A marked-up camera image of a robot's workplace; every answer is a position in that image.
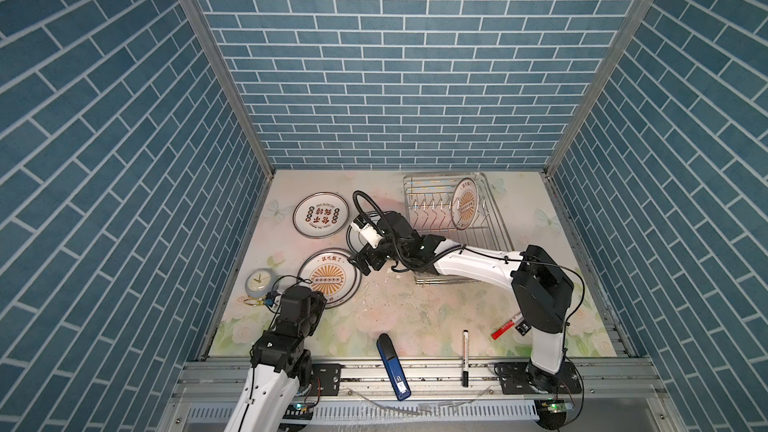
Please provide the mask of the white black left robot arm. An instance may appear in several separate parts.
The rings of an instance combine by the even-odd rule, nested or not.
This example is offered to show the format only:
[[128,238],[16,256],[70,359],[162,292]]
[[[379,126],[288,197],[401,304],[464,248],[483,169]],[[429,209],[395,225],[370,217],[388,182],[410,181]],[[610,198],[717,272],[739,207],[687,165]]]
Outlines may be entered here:
[[227,431],[276,431],[300,388],[312,377],[305,339],[315,332],[327,300],[305,286],[281,296],[274,323],[251,349],[249,369]]

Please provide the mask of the white plate red chinese characters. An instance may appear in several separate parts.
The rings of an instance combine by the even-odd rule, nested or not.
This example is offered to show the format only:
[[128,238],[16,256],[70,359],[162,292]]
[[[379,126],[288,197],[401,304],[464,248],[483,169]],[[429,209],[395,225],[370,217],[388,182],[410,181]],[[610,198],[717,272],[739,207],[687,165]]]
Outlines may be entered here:
[[340,195],[318,192],[296,206],[292,221],[296,231],[307,238],[321,239],[342,231],[350,218],[350,207]]

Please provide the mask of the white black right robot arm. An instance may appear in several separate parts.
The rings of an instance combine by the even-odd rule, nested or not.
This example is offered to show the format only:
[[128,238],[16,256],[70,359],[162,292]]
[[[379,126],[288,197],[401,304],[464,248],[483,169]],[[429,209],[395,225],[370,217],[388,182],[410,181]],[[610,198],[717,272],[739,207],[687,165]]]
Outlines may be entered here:
[[522,338],[509,333],[494,344],[488,336],[497,322],[520,314],[530,327],[528,383],[553,393],[574,378],[565,365],[566,324],[585,305],[584,286],[542,247],[470,247],[417,232],[395,211],[358,215],[347,239],[354,265],[374,281],[356,301],[362,309],[353,315],[355,325],[372,338],[388,333],[401,357],[460,357],[469,329],[473,355],[508,359]]

